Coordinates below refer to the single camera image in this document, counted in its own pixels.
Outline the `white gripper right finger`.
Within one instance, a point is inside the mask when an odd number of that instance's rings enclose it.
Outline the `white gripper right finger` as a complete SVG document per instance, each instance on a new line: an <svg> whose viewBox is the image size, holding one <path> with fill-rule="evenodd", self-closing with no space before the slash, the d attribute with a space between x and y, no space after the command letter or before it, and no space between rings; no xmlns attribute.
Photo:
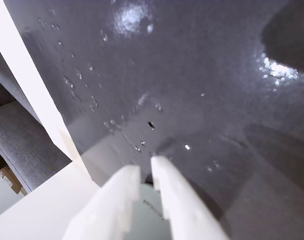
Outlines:
<svg viewBox="0 0 304 240"><path fill-rule="evenodd" d="M154 189L174 240L227 240L219 222L177 167L164 156L151 157Z"/></svg>

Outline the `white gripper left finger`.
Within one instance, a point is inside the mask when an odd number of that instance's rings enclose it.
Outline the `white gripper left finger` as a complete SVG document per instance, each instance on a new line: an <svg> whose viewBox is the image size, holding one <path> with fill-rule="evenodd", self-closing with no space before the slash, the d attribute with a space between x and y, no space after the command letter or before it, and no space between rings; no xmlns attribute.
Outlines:
<svg viewBox="0 0 304 240"><path fill-rule="evenodd" d="M140 167L113 174L72 218L65 240L122 240L131 229L134 202L140 199Z"/></svg>

